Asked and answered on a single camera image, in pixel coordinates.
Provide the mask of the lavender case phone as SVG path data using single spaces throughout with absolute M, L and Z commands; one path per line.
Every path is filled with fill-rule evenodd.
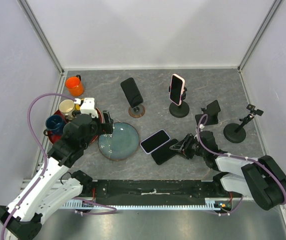
M 165 130 L 161 129 L 150 137 L 141 141 L 140 146 L 146 154 L 151 154 L 170 140 L 171 138 L 168 133 Z

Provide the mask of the black round phone stand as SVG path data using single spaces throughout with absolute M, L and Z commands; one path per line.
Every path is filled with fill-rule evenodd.
M 189 114 L 190 108 L 188 103 L 186 103 L 184 100 L 186 98 L 186 92 L 187 88 L 184 87 L 183 94 L 181 96 L 181 104 L 176 105 L 175 103 L 171 103 L 169 106 L 169 112 L 171 113 L 172 116 L 176 118 L 184 118 Z

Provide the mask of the black weighted phone stand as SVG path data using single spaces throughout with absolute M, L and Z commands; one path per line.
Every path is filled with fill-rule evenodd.
M 256 109 L 252 104 L 248 104 L 246 109 L 249 110 L 249 114 L 244 118 L 239 119 L 241 124 L 230 123 L 223 129 L 225 138 L 231 143 L 239 144 L 243 142 L 246 138 L 244 126 L 252 121 L 256 115 L 262 116 L 264 113 L 263 110 Z

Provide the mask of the pink case phone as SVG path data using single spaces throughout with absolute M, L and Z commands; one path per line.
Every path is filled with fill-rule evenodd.
M 184 87 L 185 87 L 185 79 L 174 73 L 171 77 L 169 98 L 177 106 L 181 105 L 182 102 L 181 97 L 184 92 Z

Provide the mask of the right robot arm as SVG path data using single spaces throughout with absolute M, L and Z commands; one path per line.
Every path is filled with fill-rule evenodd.
M 218 171 L 212 184 L 212 191 L 218 197 L 235 192 L 252 198 L 266 211 L 286 204 L 286 174 L 269 155 L 252 159 L 222 151 L 210 131 L 189 133 L 171 145 L 170 150 L 186 159 L 202 157 L 209 168 Z

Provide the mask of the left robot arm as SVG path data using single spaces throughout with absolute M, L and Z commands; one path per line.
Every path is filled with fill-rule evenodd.
M 52 186 L 83 156 L 94 136 L 112 134 L 113 123 L 108 111 L 104 122 L 89 114 L 80 113 L 63 129 L 60 139 L 48 153 L 41 169 L 27 187 L 8 205 L 0 205 L 3 229 L 19 240 L 32 240 L 42 225 L 56 210 L 74 197 L 91 194 L 93 179 L 78 170 L 52 194 Z

